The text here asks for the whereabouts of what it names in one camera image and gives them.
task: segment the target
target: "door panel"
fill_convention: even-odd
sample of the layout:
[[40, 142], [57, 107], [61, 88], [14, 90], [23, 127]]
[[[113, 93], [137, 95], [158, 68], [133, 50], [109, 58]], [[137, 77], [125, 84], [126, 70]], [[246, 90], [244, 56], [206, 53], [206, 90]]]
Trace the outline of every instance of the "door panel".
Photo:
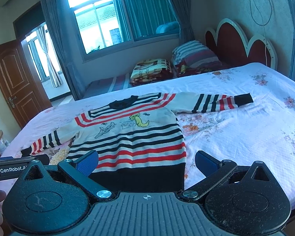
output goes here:
[[28, 49], [19, 40], [0, 45], [0, 88], [16, 121], [23, 128], [52, 105], [39, 80], [29, 50], [23, 50], [22, 47]]

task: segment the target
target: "window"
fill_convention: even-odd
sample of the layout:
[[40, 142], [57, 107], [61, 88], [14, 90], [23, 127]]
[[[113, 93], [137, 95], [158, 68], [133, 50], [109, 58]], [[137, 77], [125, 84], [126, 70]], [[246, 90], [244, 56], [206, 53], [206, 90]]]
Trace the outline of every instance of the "window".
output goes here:
[[86, 54], [179, 33], [168, 0], [68, 0]]
[[[53, 43], [51, 41], [47, 25], [44, 25], [45, 31], [46, 31], [46, 39], [48, 44], [48, 54], [50, 57], [50, 60], [54, 66], [54, 68], [61, 72], [61, 68], [59, 65], [58, 58], [56, 56], [55, 49], [53, 47]], [[26, 37], [26, 41], [28, 44], [29, 52], [31, 54], [32, 60], [34, 62], [34, 66], [36, 68], [36, 71], [38, 73], [39, 79], [41, 81], [47, 81], [49, 80], [49, 70], [47, 65], [47, 57], [46, 54], [43, 52], [43, 49], [41, 48], [41, 45], [37, 39], [37, 33], [34, 31], [29, 36]]]

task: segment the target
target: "electrical cord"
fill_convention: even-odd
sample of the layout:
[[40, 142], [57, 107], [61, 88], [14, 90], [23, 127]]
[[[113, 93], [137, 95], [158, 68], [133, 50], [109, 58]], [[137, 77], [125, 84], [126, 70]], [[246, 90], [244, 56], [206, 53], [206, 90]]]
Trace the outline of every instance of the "electrical cord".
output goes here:
[[271, 17], [272, 17], [272, 13], [273, 13], [272, 3], [271, 3], [270, 0], [268, 0], [268, 1], [269, 1], [269, 4], [270, 4], [271, 13], [270, 13], [269, 20], [268, 20], [266, 23], [264, 23], [262, 13], [261, 13], [261, 11], [259, 10], [259, 8], [257, 7], [256, 1], [253, 0], [254, 5], [255, 5], [257, 11], [259, 12], [259, 14], [260, 14], [260, 16], [261, 16], [262, 24], [259, 24], [259, 23], [256, 22], [256, 20], [254, 19], [253, 15], [252, 15], [251, 0], [249, 0], [249, 5], [250, 5], [250, 15], [251, 15], [253, 21], [254, 21], [258, 26], [263, 27], [264, 36], [265, 36], [265, 63], [266, 63], [265, 65], [266, 65], [266, 66], [268, 66], [268, 57], [267, 57], [267, 53], [266, 53], [266, 49], [267, 49], [267, 40], [266, 40], [266, 28], [265, 28], [265, 26], [270, 22]]

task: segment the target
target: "tiled roof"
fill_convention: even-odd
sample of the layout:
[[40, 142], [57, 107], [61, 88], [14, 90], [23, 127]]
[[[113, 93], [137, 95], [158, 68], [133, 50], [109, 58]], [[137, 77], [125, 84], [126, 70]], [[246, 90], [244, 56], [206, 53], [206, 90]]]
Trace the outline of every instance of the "tiled roof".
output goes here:
[[[98, 13], [99, 21], [113, 18], [115, 16], [116, 16], [116, 12], [115, 12], [114, 6], [107, 6], [103, 13], [101, 14]], [[88, 11], [84, 14], [77, 16], [76, 21], [78, 23], [79, 29], [82, 29], [84, 27], [88, 27], [97, 23], [94, 10]]]

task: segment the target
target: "door lock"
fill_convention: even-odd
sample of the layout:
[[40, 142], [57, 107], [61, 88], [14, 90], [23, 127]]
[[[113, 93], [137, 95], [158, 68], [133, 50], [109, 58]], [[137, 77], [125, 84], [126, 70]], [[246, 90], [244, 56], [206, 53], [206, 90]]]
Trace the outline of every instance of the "door lock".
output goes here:
[[13, 100], [16, 100], [16, 97], [13, 97], [13, 98], [9, 97], [8, 100], [12, 108], [15, 108], [15, 104], [13, 103]]

